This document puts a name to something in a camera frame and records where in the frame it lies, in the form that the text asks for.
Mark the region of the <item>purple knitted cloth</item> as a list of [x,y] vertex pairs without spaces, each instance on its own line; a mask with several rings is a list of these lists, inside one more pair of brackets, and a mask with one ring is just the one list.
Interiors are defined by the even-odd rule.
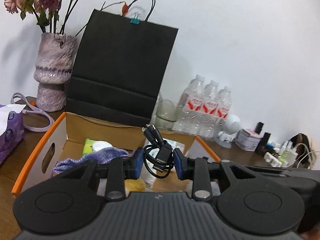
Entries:
[[98,164],[108,164],[111,162],[112,159],[120,158],[120,157],[128,157],[128,156],[129,156],[129,153],[124,149],[107,147],[97,152],[92,152],[87,155],[84,155],[79,160],[67,158],[65,160],[58,162],[55,165],[55,167],[52,170],[52,174],[50,178],[52,178],[57,174],[61,174],[62,172],[65,172],[67,170],[70,170],[76,165],[80,165],[81,163],[84,163],[88,160],[97,161]]

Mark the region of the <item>white strip item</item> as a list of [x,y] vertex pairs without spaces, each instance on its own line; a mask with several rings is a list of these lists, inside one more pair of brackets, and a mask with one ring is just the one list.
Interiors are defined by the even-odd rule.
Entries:
[[271,167],[281,167],[282,163],[271,153],[266,152],[264,155],[264,161],[268,163]]

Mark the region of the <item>left water bottle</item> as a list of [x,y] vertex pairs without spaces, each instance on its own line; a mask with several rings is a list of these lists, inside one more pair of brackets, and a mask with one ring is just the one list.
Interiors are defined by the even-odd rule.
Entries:
[[183,91],[178,105],[178,119],[174,124],[174,130],[181,133],[197,134],[199,130],[199,118],[204,100],[204,77],[197,74]]

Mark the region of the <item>water bottle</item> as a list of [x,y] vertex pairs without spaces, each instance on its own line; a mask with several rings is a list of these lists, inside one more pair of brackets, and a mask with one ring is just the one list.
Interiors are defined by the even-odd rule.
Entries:
[[219,104],[219,83],[211,80],[210,83],[205,85],[201,94],[201,120],[199,135],[204,138],[212,137],[214,124],[216,120],[216,110]]
[[197,74],[183,91],[178,105],[178,119],[174,124],[174,130],[181,133],[197,134],[199,130],[199,118],[204,100],[204,77]]
[[229,115],[229,111],[232,105],[231,88],[225,86],[224,89],[219,91],[219,103],[217,107],[217,121],[216,121],[216,133],[222,130],[222,125]]

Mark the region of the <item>green tissue pack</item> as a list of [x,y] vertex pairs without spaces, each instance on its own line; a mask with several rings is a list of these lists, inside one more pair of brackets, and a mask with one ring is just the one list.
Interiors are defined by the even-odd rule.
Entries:
[[109,142],[106,141],[96,141],[91,139],[86,139],[84,148],[82,151],[82,156],[84,157],[87,154],[98,152],[104,148],[112,147]]

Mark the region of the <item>middle water bottle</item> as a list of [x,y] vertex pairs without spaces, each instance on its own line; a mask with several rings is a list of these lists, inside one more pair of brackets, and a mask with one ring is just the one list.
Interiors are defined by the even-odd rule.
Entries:
[[212,137],[214,124],[216,120],[216,110],[219,104],[219,83],[211,80],[210,83],[205,85],[201,94],[201,120],[199,135],[204,138]]

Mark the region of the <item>white astronaut figure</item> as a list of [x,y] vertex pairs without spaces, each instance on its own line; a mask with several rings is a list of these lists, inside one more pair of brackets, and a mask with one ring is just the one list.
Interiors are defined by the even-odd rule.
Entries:
[[239,117],[234,114],[229,115],[223,122],[222,129],[217,134],[216,142],[224,148],[231,148],[232,141],[239,130]]

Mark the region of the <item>black cosmetic tube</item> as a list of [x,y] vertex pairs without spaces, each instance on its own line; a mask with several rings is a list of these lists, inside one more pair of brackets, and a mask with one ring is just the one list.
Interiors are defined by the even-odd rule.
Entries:
[[255,153],[260,155],[260,156],[264,156],[265,153],[267,152],[267,143],[268,140],[270,138],[271,134],[265,132],[263,137],[261,138],[261,140],[259,141],[256,149],[255,149]]
[[255,129],[254,129],[254,132],[257,134],[260,134],[263,129],[263,126],[264,126],[264,123],[258,122]]

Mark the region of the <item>green tinted glass cup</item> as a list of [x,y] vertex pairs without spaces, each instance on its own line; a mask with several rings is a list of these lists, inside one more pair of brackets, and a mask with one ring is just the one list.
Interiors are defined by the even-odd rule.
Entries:
[[160,98],[155,114],[155,126],[172,130],[181,113],[181,107],[171,100]]

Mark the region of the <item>small tin box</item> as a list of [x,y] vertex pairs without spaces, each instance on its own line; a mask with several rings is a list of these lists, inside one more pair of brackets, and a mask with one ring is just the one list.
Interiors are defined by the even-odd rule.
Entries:
[[254,152],[260,141],[261,135],[250,129],[241,129],[234,139],[238,147],[248,152]]

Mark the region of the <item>brown pouch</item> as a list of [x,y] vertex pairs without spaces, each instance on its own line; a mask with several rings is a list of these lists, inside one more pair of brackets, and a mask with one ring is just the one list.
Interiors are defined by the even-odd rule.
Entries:
[[307,165],[308,168],[312,168],[317,154],[312,145],[312,138],[303,133],[298,133],[290,141],[292,142],[292,147],[296,149],[296,160],[300,161],[300,165]]

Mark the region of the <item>red orange cardboard box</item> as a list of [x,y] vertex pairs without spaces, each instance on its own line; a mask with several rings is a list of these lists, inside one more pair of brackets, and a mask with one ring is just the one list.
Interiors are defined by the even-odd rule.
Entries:
[[[209,162],[220,162],[217,154],[198,136],[161,131],[164,139],[176,141],[184,145],[183,154],[191,157],[208,157]],[[67,158],[80,159],[86,139],[109,142],[116,148],[134,151],[146,145],[146,138],[141,127],[133,127],[87,118],[74,113],[62,113],[53,126],[44,134],[35,146],[30,157],[22,168],[12,188],[12,195],[17,197],[22,191],[50,178],[56,163]],[[45,171],[42,163],[51,147],[55,153]],[[189,181],[179,181],[176,173],[163,181],[153,177],[145,167],[140,179],[146,183],[147,191],[173,192],[187,189]]]

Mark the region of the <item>right water bottle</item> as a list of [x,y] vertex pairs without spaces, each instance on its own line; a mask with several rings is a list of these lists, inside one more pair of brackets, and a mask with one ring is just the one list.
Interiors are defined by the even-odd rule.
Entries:
[[222,125],[229,115],[229,111],[232,105],[231,88],[225,86],[224,89],[219,91],[219,103],[217,107],[217,121],[216,121],[216,133],[222,130]]

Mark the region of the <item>black paper bag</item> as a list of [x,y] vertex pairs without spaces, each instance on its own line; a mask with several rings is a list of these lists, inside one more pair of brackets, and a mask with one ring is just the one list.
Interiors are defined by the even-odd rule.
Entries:
[[76,54],[66,110],[129,126],[148,124],[177,32],[94,10]]

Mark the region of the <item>purple tissue pack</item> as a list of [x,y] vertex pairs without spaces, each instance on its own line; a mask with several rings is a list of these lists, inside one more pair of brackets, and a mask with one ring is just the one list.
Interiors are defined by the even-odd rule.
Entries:
[[24,136],[23,113],[25,105],[1,105],[1,164],[12,150],[21,142]]

